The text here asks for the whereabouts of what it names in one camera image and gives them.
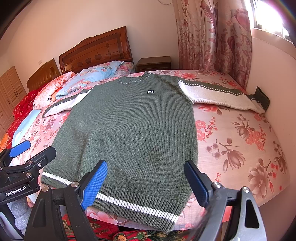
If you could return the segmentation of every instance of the window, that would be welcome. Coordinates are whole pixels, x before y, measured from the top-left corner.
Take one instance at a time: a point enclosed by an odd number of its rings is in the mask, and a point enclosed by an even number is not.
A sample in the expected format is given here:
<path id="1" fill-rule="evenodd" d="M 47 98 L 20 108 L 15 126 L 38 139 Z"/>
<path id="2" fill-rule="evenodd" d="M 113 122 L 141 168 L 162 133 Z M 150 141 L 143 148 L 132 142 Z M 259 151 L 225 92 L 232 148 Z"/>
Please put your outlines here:
<path id="1" fill-rule="evenodd" d="M 261 0 L 244 0 L 249 13 L 251 28 L 275 33 L 291 41 L 288 31 L 283 27 L 283 21 L 278 12 Z"/>

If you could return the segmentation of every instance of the white wall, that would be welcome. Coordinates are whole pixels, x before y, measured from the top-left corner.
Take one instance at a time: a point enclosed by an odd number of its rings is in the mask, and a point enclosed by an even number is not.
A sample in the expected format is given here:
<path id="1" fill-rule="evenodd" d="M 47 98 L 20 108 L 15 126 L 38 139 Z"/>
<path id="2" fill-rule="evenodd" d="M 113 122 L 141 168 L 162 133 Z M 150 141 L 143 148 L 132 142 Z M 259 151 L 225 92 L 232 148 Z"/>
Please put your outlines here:
<path id="1" fill-rule="evenodd" d="M 2 76 L 12 66 L 13 64 L 6 53 L 0 56 L 0 76 Z"/>
<path id="2" fill-rule="evenodd" d="M 291 50 L 295 50 L 293 44 L 290 44 Z M 266 117 L 281 143 L 291 179 L 289 187 L 259 208 L 268 241 L 278 241 L 296 215 L 296 59 L 253 37 L 247 91 L 253 93 L 257 86 L 271 100 Z"/>
<path id="3" fill-rule="evenodd" d="M 172 4 L 162 5 L 157 0 L 33 0 L 27 8 L 14 20 L 20 23 L 10 26 L 14 35 L 7 48 L 26 90 L 40 60 L 45 63 L 54 58 L 59 66 L 59 55 L 83 39 L 122 26 L 127 26 L 135 64 L 140 58 L 171 56 L 172 67 L 178 67 Z"/>

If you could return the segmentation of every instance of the blue floral pillow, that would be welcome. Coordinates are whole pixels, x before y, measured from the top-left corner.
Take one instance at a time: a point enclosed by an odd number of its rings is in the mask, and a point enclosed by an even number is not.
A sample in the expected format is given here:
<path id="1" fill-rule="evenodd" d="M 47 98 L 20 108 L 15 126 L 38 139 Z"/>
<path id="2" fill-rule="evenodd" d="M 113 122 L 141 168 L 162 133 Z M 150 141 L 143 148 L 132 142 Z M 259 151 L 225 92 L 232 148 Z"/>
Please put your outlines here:
<path id="1" fill-rule="evenodd" d="M 57 92 L 56 99 L 60 99 L 72 91 L 83 88 L 89 83 L 108 78 L 109 75 L 115 73 L 122 63 L 122 61 L 112 61 L 82 70 L 78 75 L 69 79 L 63 85 L 63 88 Z"/>

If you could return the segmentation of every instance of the red blanket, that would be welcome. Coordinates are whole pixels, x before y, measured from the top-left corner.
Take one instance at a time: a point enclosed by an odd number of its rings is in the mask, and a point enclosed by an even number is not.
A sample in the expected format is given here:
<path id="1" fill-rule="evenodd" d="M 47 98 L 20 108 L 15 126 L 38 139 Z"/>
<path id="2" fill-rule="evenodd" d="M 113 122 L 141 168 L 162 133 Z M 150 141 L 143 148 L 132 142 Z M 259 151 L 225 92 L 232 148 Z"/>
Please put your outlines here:
<path id="1" fill-rule="evenodd" d="M 27 117 L 27 115 L 33 110 L 33 102 L 37 94 L 46 86 L 47 84 L 41 86 L 37 90 L 29 92 L 20 103 L 14 108 L 13 114 L 15 116 L 14 121 L 11 123 L 11 126 L 7 130 L 7 135 L 9 140 L 7 143 L 7 148 L 11 148 L 12 137 L 21 122 Z"/>

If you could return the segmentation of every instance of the sweater sleeve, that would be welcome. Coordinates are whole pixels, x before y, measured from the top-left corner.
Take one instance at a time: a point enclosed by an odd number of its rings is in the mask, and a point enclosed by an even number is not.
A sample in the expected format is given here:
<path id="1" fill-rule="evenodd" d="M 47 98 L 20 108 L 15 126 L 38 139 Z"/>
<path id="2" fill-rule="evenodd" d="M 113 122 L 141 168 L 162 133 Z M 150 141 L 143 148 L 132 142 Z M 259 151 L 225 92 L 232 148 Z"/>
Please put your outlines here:
<path id="1" fill-rule="evenodd" d="M 57 113 L 60 113 L 64 110 L 72 110 L 73 106 L 77 105 L 80 101 L 83 100 L 85 96 L 90 92 L 91 90 L 82 90 L 80 93 L 73 95 L 71 97 L 62 99 L 50 107 L 48 107 L 44 114 L 42 115 L 43 117 L 47 117 L 49 115 L 55 115 Z"/>
<path id="2" fill-rule="evenodd" d="M 182 78 L 178 79 L 178 84 L 193 103 L 216 104 L 237 110 L 253 110 L 259 114 L 264 113 L 269 105 L 268 97 L 260 88 L 257 88 L 254 95 L 246 95 L 237 89 Z"/>

